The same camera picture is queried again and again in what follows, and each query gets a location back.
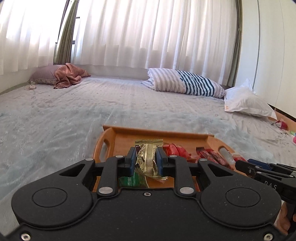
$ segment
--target bed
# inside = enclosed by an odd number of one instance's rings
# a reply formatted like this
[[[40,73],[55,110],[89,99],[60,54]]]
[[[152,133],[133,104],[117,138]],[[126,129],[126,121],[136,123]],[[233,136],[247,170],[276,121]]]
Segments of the bed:
[[[0,96],[0,232],[17,225],[10,207],[21,186],[92,157],[102,125],[214,134],[244,158],[296,165],[292,138],[265,119],[224,112],[212,97],[156,92],[140,80],[85,78]]]

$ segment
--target gold snack wrapper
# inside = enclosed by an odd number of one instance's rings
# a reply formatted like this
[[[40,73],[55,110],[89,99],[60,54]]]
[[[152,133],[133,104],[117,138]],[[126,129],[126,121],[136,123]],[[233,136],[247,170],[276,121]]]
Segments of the gold snack wrapper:
[[[136,148],[140,148],[137,154],[135,171],[157,180],[167,180],[158,174],[158,168],[155,160],[155,151],[159,146],[163,146],[163,139],[136,140]]]

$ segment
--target striped pillow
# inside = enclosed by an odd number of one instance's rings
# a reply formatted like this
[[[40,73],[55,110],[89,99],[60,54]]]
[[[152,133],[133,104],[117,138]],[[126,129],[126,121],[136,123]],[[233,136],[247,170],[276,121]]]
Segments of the striped pillow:
[[[186,71],[174,69],[148,69],[150,79],[142,84],[156,91],[168,91],[197,96],[223,98],[224,89],[216,82]]]

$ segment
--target white curtain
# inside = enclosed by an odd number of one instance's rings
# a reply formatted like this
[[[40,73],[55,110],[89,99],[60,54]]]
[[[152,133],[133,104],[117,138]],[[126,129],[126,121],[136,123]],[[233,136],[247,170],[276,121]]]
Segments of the white curtain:
[[[0,13],[0,75],[53,64],[65,0],[5,0]]]
[[[4,3],[4,1],[0,2],[0,13],[1,13],[1,9],[2,9],[3,3]]]
[[[74,64],[169,68],[227,83],[235,0],[80,0]]]

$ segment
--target blue gripper pad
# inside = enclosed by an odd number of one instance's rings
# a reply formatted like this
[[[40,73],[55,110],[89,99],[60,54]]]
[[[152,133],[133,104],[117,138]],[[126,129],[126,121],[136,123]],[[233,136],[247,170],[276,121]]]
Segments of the blue gripper pad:
[[[163,176],[163,161],[158,148],[156,148],[156,165],[158,168],[158,175]]]
[[[137,160],[137,150],[134,148],[133,154],[131,155],[131,166],[130,166],[130,175],[133,176],[133,173],[135,171],[135,165]]]
[[[267,163],[265,163],[265,162],[257,161],[257,160],[254,160],[254,159],[249,159],[248,162],[249,163],[252,163],[252,164],[254,164],[256,166],[262,167],[262,169],[272,171],[272,169],[270,168],[270,166]]]

